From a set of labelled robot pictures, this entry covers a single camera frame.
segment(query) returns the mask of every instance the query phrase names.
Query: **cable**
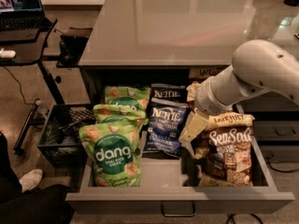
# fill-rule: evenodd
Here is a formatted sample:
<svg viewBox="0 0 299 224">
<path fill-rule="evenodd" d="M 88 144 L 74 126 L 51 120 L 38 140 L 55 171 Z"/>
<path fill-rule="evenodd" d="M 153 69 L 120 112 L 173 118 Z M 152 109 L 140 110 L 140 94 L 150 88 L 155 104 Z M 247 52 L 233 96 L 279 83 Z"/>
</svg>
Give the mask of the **cable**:
<svg viewBox="0 0 299 224">
<path fill-rule="evenodd" d="M 275 168 L 275 167 L 272 166 L 272 164 L 270 163 L 270 161 L 267 162 L 267 166 L 269 168 L 271 168 L 272 170 L 276 171 L 276 172 L 280 172 L 280 173 L 284 173 L 284 174 L 290 174 L 290 173 L 299 172 L 299 169 L 293 169 L 293 170 L 280 170 L 280 169 L 277 169 L 277 168 Z"/>
<path fill-rule="evenodd" d="M 19 84 L 19 90 L 20 90 L 21 97 L 22 97 L 24 103 L 25 103 L 26 105 L 34 105 L 35 103 L 27 103 L 27 102 L 26 102 L 26 100 L 25 100 L 25 96 L 24 96 L 24 94 L 23 94 L 23 92 L 22 92 L 22 90 L 21 90 L 21 83 L 19 82 L 19 80 L 15 78 L 15 76 L 11 73 L 11 71 L 10 71 L 7 67 L 5 67 L 5 66 L 2 66 L 2 67 L 5 68 L 5 69 L 10 73 L 10 75 L 11 75 L 11 76 L 18 82 L 18 84 Z"/>
<path fill-rule="evenodd" d="M 230 223 L 230 221 L 233 221 L 233 223 L 234 224 L 236 224 L 235 223 L 235 219 L 234 219 L 234 216 L 235 216 L 236 214 L 231 214 L 230 216 L 228 216 L 228 219 L 226 220 L 226 222 L 225 222 L 225 224 L 229 224 Z M 254 217 L 255 219 L 257 219 L 259 222 L 260 222 L 260 224 L 263 224 L 263 221 L 258 217 L 258 216 L 256 216 L 255 214 L 250 214 L 252 217 Z"/>
<path fill-rule="evenodd" d="M 56 32 L 59 32 L 61 33 L 62 35 L 64 35 L 64 32 L 62 32 L 61 30 L 57 29 L 57 28 L 53 28 L 53 32 L 56 33 Z"/>
</svg>

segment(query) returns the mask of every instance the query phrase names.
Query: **brand logo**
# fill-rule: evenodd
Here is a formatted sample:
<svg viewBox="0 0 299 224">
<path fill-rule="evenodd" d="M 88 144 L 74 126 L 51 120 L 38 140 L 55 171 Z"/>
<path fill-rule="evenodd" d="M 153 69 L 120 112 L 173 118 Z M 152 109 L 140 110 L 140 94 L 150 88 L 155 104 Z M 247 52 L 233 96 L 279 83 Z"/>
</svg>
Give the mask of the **brand logo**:
<svg viewBox="0 0 299 224">
<path fill-rule="evenodd" d="M 132 108 L 133 110 L 139 110 L 138 101 L 130 97 L 122 97 L 119 99 L 115 99 L 111 102 L 111 104 L 116 106 L 127 106 Z"/>
<path fill-rule="evenodd" d="M 222 69 L 202 69 L 199 71 L 199 77 L 200 78 L 207 78 L 216 76 L 221 72 Z"/>
<path fill-rule="evenodd" d="M 131 143 L 126 137 L 115 133 L 96 142 L 93 156 L 97 166 L 110 175 L 123 172 L 125 164 L 133 161 Z"/>
<path fill-rule="evenodd" d="M 237 129 L 232 129 L 228 133 L 217 133 L 213 131 L 209 134 L 209 138 L 216 147 L 228 146 L 236 142 L 251 142 L 251 129 L 247 128 L 244 132 L 238 132 Z"/>
<path fill-rule="evenodd" d="M 214 121 L 215 122 L 229 122 L 229 123 L 233 123 L 233 122 L 238 122 L 238 121 L 242 121 L 244 120 L 244 115 L 242 114 L 235 114 L 232 116 L 225 116 L 225 117 L 215 117 Z"/>
<path fill-rule="evenodd" d="M 156 98 L 177 98 L 180 97 L 180 93 L 178 91 L 155 91 L 154 97 Z"/>
<path fill-rule="evenodd" d="M 152 109 L 152 117 L 157 117 L 166 120 L 180 121 L 179 112 L 173 108 L 155 108 Z"/>
</svg>

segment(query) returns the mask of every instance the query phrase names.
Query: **countertop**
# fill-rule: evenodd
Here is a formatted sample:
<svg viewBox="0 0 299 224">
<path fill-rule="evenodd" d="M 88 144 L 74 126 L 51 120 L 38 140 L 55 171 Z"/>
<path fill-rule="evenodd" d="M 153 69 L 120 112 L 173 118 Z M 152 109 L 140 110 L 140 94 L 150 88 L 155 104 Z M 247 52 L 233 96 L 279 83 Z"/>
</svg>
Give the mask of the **countertop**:
<svg viewBox="0 0 299 224">
<path fill-rule="evenodd" d="M 298 59 L 298 12 L 283 0 L 106 0 L 79 66 L 227 65 L 251 39 Z"/>
</svg>

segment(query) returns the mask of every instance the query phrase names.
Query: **drawer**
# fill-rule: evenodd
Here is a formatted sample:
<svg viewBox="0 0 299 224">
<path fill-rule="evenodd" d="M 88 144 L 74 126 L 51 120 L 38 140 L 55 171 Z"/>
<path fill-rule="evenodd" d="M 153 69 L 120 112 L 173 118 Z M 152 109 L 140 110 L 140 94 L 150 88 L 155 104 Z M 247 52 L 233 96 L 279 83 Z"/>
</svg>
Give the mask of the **drawer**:
<svg viewBox="0 0 299 224">
<path fill-rule="evenodd" d="M 140 150 L 145 133 L 140 139 Z M 273 213 L 294 200 L 279 192 L 264 162 L 257 142 L 252 141 L 254 187 L 197 187 L 200 166 L 192 150 L 184 149 L 179 160 L 145 158 L 140 151 L 140 187 L 98 188 L 93 186 L 92 163 L 87 161 L 79 192 L 67 201 L 79 214 L 162 214 L 192 217 L 196 213 Z"/>
<path fill-rule="evenodd" d="M 299 112 L 299 105 L 280 94 L 268 92 L 241 102 L 245 113 L 253 112 Z"/>
<path fill-rule="evenodd" d="M 254 121 L 257 141 L 297 141 L 299 145 L 299 120 Z"/>
</svg>

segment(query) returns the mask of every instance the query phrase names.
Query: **dang snack bag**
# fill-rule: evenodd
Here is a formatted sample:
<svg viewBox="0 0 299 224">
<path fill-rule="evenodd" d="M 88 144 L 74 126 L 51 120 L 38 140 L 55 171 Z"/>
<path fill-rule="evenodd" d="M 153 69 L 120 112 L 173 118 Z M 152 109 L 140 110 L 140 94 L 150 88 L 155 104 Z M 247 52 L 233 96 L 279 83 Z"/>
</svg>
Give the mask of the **dang snack bag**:
<svg viewBox="0 0 299 224">
<path fill-rule="evenodd" d="M 150 87 L 107 86 L 105 102 L 108 105 L 124 105 L 145 111 L 150 100 Z"/>
<path fill-rule="evenodd" d="M 141 131 L 142 126 L 149 122 L 146 119 L 146 112 L 143 110 L 135 110 L 124 105 L 95 105 L 93 114 L 98 123 L 108 123 L 122 120 L 135 121 L 138 130 Z"/>
<path fill-rule="evenodd" d="M 93 160 L 93 178 L 98 187 L 137 187 L 140 166 L 135 154 L 138 129 L 129 120 L 84 126 L 79 137 Z"/>
</svg>

